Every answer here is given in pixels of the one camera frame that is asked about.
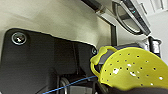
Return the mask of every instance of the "white surface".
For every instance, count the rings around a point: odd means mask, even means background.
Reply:
[[[168,65],[168,11],[148,17],[151,24],[151,35],[162,41],[161,44],[161,57]]]
[[[158,13],[168,10],[168,1],[163,1],[163,9],[161,8],[161,0],[137,0],[138,3],[143,3],[145,10],[147,11],[146,16],[156,15]]]
[[[97,48],[111,43],[110,26],[80,0],[1,0],[0,18],[0,49],[10,28],[48,33]]]

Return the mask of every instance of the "blue wire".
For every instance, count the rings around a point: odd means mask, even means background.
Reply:
[[[60,88],[57,88],[57,89],[53,89],[53,90],[47,91],[47,92],[42,93],[42,94],[48,94],[48,93],[51,93],[51,92],[54,92],[54,91],[57,91],[57,90],[66,88],[66,87],[68,87],[68,86],[70,86],[70,85],[73,85],[73,84],[75,84],[75,83],[78,83],[78,82],[80,82],[80,81],[87,80],[87,79],[94,78],[94,77],[97,77],[97,76],[90,76],[90,77],[87,77],[87,78],[79,79],[79,80],[77,80],[77,81],[75,81],[75,82],[72,82],[72,83],[66,85],[66,86],[63,86],[63,87],[60,87]]]

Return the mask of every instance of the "black plastic panel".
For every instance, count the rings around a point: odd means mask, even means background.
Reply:
[[[25,44],[12,42],[11,36],[16,32],[26,35]],[[89,60],[94,55],[92,48],[95,47],[49,34],[10,29],[3,43],[0,91],[3,94],[41,94],[57,88],[60,75],[91,76]]]

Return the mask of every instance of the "colander handle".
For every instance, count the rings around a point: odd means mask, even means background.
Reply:
[[[98,53],[97,55],[95,55],[94,57],[92,57],[92,58],[90,59],[90,62],[91,62],[91,70],[92,70],[92,72],[93,72],[97,77],[99,77],[100,73],[95,70],[94,65],[97,65],[97,64],[99,63],[101,56],[103,56],[104,54],[106,54],[108,49],[109,49],[109,50],[112,50],[113,52],[116,52],[116,51],[117,51],[117,49],[114,48],[114,47],[112,47],[112,46],[104,46],[104,47],[101,47],[101,48],[99,49],[99,53]]]

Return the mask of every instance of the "yellow colander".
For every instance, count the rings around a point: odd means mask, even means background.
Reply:
[[[100,73],[94,68],[107,50],[114,51],[104,63]],[[128,47],[117,50],[101,47],[91,58],[91,70],[100,83],[126,91],[137,87],[168,89],[168,66],[155,54],[141,48]]]

